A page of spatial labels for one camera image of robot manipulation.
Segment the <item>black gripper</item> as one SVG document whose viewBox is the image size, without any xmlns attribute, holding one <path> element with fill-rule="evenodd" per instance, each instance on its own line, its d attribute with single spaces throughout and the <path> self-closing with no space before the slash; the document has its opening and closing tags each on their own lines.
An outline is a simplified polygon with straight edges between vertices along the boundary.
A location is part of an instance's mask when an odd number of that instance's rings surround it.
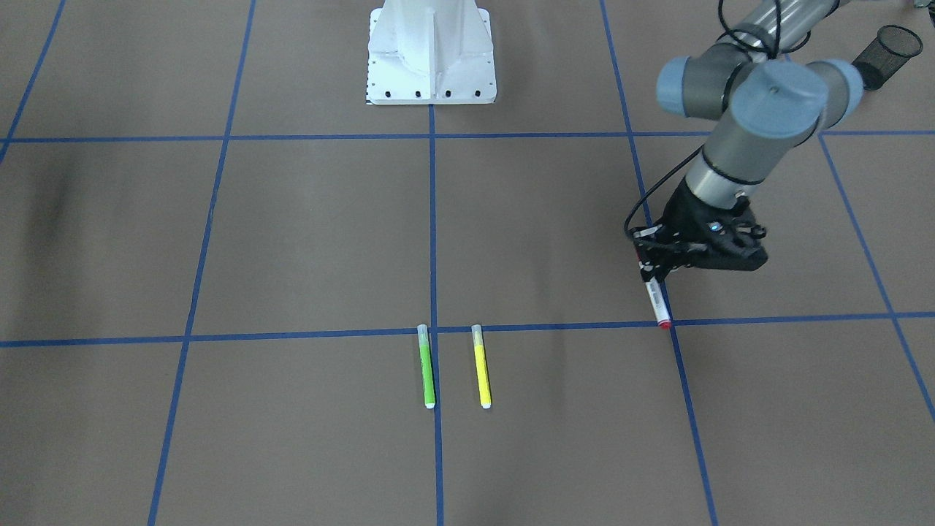
<svg viewBox="0 0 935 526">
<path fill-rule="evenodd" d="M 681 182 L 661 219 L 633 227 L 632 243 L 642 247 L 637 257 L 644 283 L 664 283 L 670 272 L 682 267 L 754 272 L 768 261 L 761 243 L 766 233 L 745 197 L 730 209 L 712 207 Z"/>
</svg>

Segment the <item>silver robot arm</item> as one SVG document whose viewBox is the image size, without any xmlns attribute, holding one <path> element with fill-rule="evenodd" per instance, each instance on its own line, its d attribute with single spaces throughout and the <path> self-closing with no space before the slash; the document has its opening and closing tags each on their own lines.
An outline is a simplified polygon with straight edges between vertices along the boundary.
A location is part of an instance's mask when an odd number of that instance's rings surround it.
<svg viewBox="0 0 935 526">
<path fill-rule="evenodd" d="M 797 64 L 784 55 L 809 39 L 842 1 L 765 1 L 701 56 L 670 60 L 657 78 L 668 113 L 714 122 L 661 216 L 625 224 L 641 279 L 663 283 L 681 267 L 754 272 L 768 259 L 767 229 L 751 198 L 789 150 L 831 129 L 856 109 L 863 80 L 841 60 Z"/>
</svg>

